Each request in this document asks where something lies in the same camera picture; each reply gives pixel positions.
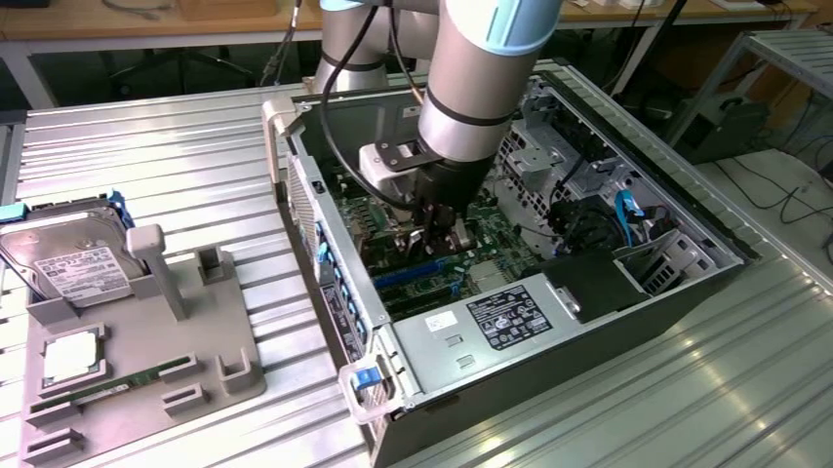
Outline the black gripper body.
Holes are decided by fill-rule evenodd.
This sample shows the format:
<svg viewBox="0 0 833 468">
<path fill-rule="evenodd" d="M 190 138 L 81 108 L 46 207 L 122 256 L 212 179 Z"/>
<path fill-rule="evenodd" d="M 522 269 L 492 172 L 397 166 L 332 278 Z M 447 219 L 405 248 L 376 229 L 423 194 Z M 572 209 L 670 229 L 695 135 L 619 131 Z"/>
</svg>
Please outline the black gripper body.
<svg viewBox="0 0 833 468">
<path fill-rule="evenodd" d="M 415 199 L 420 208 L 444 207 L 464 214 L 490 171 L 490 158 L 455 162 L 440 158 L 416 172 Z"/>
</svg>

